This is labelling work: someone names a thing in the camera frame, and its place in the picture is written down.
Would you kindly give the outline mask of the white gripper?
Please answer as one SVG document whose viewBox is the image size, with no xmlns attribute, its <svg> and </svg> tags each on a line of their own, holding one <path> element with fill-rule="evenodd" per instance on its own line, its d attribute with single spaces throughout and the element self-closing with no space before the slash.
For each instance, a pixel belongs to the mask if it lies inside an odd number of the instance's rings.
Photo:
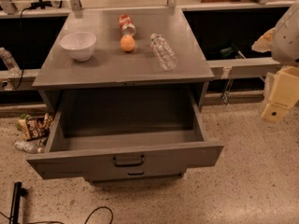
<svg viewBox="0 0 299 224">
<path fill-rule="evenodd" d="M 271 28 L 261 35 L 251 46 L 257 52 L 265 53 L 272 49 Z M 270 123 L 281 122 L 299 101 L 299 68 L 287 66 L 275 74 L 268 73 L 264 81 L 263 97 L 266 101 L 262 119 Z"/>
</svg>

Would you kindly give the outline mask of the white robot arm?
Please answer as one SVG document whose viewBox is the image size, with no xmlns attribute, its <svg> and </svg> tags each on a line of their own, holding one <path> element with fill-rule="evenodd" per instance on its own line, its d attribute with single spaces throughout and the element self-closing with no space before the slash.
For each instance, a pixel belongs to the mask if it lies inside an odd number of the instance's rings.
<svg viewBox="0 0 299 224">
<path fill-rule="evenodd" d="M 262 119 L 281 122 L 299 100 L 299 1 L 295 1 L 276 26 L 253 43 L 257 52 L 270 51 L 282 68 L 265 85 L 265 107 Z"/>
</svg>

